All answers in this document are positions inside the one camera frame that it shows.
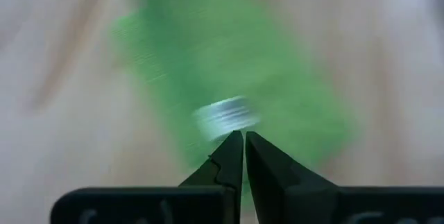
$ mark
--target wooden table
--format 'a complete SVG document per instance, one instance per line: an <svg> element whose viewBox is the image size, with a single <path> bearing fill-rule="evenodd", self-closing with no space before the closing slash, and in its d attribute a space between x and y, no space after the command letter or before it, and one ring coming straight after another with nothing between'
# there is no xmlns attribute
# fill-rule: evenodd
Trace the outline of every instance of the wooden table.
<svg viewBox="0 0 444 224"><path fill-rule="evenodd" d="M320 172L340 184L443 184L433 0L271 1L360 122L355 144ZM129 0L0 0L0 222L47 223L78 187L185 177L109 48L107 27L131 10Z"/></svg>

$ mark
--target wooden surface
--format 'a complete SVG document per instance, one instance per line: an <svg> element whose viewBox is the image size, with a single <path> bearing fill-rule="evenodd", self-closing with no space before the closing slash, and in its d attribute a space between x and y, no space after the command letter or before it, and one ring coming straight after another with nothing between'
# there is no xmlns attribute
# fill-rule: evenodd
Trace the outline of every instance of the wooden surface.
<svg viewBox="0 0 444 224"><path fill-rule="evenodd" d="M357 113L320 168L341 184L444 184L444 55L434 0L269 0ZM174 185L175 151L107 27L128 0L0 0L0 222L47 223L84 186Z"/></svg>

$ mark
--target blurred background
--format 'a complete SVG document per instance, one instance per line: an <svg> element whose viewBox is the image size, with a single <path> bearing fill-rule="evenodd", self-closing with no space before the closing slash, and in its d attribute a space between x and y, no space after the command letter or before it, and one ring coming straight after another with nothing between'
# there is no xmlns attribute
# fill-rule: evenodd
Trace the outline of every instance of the blurred background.
<svg viewBox="0 0 444 224"><path fill-rule="evenodd" d="M443 0L264 1L357 115L355 141L318 172L337 184L443 185ZM132 10L0 0L0 222L47 223L79 187L185 177L110 50L109 25Z"/></svg>

